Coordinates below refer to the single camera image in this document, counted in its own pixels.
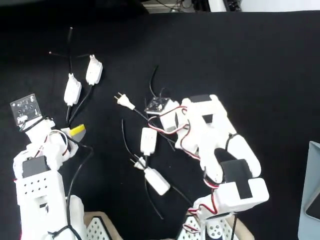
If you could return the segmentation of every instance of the white perforated base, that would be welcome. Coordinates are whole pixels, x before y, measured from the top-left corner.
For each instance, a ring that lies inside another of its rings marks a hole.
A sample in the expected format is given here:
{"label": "white perforated base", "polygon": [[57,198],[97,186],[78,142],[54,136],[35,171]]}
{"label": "white perforated base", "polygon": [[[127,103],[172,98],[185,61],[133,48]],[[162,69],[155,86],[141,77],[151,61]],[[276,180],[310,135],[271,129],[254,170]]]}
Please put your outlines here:
{"label": "white perforated base", "polygon": [[99,217],[92,218],[92,221],[86,228],[86,236],[88,240],[110,240]]}
{"label": "white perforated base", "polygon": [[[187,217],[185,224],[200,229],[200,226],[193,216]],[[214,240],[231,240],[232,227],[224,219],[211,220],[206,226],[206,231],[208,236]],[[176,240],[201,240],[200,233],[190,233],[185,229],[182,229],[178,238]],[[234,235],[233,240],[239,240],[236,235]]]}

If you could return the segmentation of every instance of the white connector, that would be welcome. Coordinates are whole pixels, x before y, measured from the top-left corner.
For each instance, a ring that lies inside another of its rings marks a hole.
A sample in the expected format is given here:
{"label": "white connector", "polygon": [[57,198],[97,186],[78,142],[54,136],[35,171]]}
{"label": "white connector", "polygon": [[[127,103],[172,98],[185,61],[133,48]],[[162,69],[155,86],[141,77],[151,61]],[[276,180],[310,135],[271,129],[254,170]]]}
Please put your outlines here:
{"label": "white connector", "polygon": [[130,160],[131,160],[131,162],[134,163],[133,166],[134,166],[136,169],[144,170],[144,169],[146,168],[146,161],[144,160],[144,158],[143,158],[142,156],[139,158],[139,161],[140,161],[140,162],[138,162],[138,161],[133,161],[131,158],[130,158]]}
{"label": "white connector", "polygon": [[64,101],[68,106],[78,103],[81,92],[81,82],[79,82],[73,73],[69,73],[69,79],[64,92]]}
{"label": "white connector", "polygon": [[144,177],[160,196],[170,189],[170,184],[167,180],[165,180],[164,177],[153,168],[146,168],[144,170]]}
{"label": "white connector", "polygon": [[140,151],[143,155],[150,156],[150,154],[153,154],[156,149],[156,144],[157,131],[149,127],[142,128]]}
{"label": "white connector", "polygon": [[102,63],[96,59],[95,55],[90,55],[90,62],[85,76],[85,80],[89,85],[95,85],[99,83],[102,69]]}
{"label": "white connector", "polygon": [[136,106],[130,102],[129,98],[125,94],[121,94],[120,92],[118,92],[118,94],[120,97],[114,96],[117,104],[120,104],[121,106],[127,107],[131,110],[136,108]]}

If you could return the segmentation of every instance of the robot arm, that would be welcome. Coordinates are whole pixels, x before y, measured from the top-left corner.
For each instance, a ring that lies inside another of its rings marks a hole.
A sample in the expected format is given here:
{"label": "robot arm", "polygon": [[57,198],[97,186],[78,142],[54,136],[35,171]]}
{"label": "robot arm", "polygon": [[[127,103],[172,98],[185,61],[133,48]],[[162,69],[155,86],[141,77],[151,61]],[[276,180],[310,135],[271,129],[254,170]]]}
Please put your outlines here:
{"label": "robot arm", "polygon": [[[215,95],[200,95],[182,100],[183,111],[175,111],[178,125],[175,147],[199,160],[204,182],[212,189],[197,199],[190,213],[201,221],[225,218],[269,199],[260,163],[246,140],[237,134],[227,112]],[[162,125],[168,120],[160,117]],[[235,159],[218,162],[215,149],[226,149]]]}
{"label": "robot arm", "polygon": [[[26,122],[28,129],[42,117]],[[43,119],[26,134],[31,143],[13,160],[16,177],[17,204],[20,206],[21,239],[51,240],[54,233],[68,225],[66,195],[62,176],[58,172],[63,162],[78,150],[78,146],[68,140],[70,129],[52,130],[52,119]],[[80,198],[70,198],[70,220],[81,239],[87,239],[84,224],[84,206]],[[54,239],[75,240],[75,235],[66,229]]]}

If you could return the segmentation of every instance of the yellow object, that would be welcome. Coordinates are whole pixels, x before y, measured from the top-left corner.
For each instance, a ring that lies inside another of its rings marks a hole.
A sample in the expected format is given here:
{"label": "yellow object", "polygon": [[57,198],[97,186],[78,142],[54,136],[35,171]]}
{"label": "yellow object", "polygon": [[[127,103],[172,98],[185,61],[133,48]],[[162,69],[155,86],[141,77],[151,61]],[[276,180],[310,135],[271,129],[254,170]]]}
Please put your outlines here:
{"label": "yellow object", "polygon": [[84,124],[80,124],[79,126],[76,126],[72,129],[70,129],[70,135],[71,137],[74,135],[77,135],[78,133],[81,133],[82,131],[86,130],[85,125]]}

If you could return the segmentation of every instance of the black cloth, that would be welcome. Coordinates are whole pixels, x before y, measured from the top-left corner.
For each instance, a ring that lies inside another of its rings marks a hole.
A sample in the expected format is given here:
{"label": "black cloth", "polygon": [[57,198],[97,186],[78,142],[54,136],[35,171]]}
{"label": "black cloth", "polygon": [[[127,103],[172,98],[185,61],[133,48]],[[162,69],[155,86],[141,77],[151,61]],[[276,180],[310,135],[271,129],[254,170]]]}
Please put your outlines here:
{"label": "black cloth", "polygon": [[[144,174],[133,168],[121,135],[139,155],[146,122],[116,104],[125,93],[140,110],[154,91],[166,87],[178,101],[216,94],[230,121],[258,157],[270,199],[239,214],[257,240],[296,239],[309,141],[320,141],[320,13],[195,13],[141,16],[121,22],[76,26],[72,52],[94,53],[103,75],[90,101],[74,120],[85,124],[83,143],[95,155],[83,168],[73,193],[85,211],[103,211],[125,239],[175,237],[188,205],[173,190],[151,191],[161,221],[148,202]],[[13,182],[13,158],[29,142],[15,126],[9,103],[35,93],[43,115],[64,126],[68,63],[48,56],[66,48],[68,27],[11,29],[0,35],[0,232],[18,239],[20,212]],[[89,58],[72,61],[88,91]],[[84,157],[79,152],[61,167],[64,187]],[[199,163],[173,152],[158,138],[150,165],[191,200],[209,194]]]}

